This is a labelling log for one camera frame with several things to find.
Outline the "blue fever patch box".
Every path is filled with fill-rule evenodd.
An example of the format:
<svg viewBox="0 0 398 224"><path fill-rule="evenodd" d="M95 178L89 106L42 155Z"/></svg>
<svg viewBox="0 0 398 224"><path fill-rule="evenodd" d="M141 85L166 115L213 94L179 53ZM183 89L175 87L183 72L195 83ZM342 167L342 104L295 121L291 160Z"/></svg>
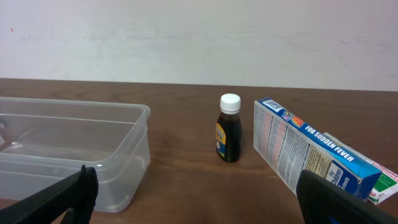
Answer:
<svg viewBox="0 0 398 224"><path fill-rule="evenodd" d="M254 149L293 192L310 170L365 200L381 171L271 98L254 102Z"/></svg>

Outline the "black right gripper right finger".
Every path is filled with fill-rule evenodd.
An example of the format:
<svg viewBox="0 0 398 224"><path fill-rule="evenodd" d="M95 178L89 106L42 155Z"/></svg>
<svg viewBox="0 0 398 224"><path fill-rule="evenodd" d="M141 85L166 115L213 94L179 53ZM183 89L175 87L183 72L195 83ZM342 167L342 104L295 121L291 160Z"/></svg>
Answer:
<svg viewBox="0 0 398 224"><path fill-rule="evenodd" d="M296 194L306 224L397 224L396 217L309 170L301 171Z"/></svg>

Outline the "dark syrup bottle white cap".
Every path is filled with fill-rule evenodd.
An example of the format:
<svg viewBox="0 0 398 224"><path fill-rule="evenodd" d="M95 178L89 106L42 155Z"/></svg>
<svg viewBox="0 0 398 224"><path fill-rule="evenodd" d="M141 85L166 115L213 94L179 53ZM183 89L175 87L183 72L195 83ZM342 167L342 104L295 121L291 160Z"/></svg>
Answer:
<svg viewBox="0 0 398 224"><path fill-rule="evenodd" d="M215 128L215 149L225 162L236 162L241 152L242 125L239 116L241 98L226 93L220 98L220 115Z"/></svg>

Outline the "white green medicine box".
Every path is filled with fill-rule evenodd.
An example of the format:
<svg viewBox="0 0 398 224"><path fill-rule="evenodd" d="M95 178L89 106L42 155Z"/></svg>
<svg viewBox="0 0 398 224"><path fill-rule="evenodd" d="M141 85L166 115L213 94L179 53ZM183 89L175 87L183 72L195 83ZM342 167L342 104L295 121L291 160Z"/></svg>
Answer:
<svg viewBox="0 0 398 224"><path fill-rule="evenodd" d="M381 175L378 178L377 182L375 183L372 191L370 192L368 196L368 200L373 203L374 205L378 205L381 202L385 201L387 198L390 196L394 195L397 193L397 174L394 173L393 171L387 169L386 167L378 164L377 162L371 160L370 158L366 157L365 155L361 154L360 152L354 150L353 148L345 145L343 142L329 134L328 132L325 132L324 135L327 137L331 138L338 144L342 145L343 147L349 149L351 152L354 152L355 154L358 155L358 157L361 157L364 159L366 162L369 164L373 165L374 167L378 168L381 171Z"/></svg>

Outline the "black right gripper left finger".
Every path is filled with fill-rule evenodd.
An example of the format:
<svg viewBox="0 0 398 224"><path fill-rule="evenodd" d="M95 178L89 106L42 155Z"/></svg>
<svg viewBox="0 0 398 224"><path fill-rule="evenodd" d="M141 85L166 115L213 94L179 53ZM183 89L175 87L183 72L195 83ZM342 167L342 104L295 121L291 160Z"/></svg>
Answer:
<svg viewBox="0 0 398 224"><path fill-rule="evenodd" d="M1 210L1 223L52 223L63 215L62 223L89 223L98 195L99 183L93 167L59 182Z"/></svg>

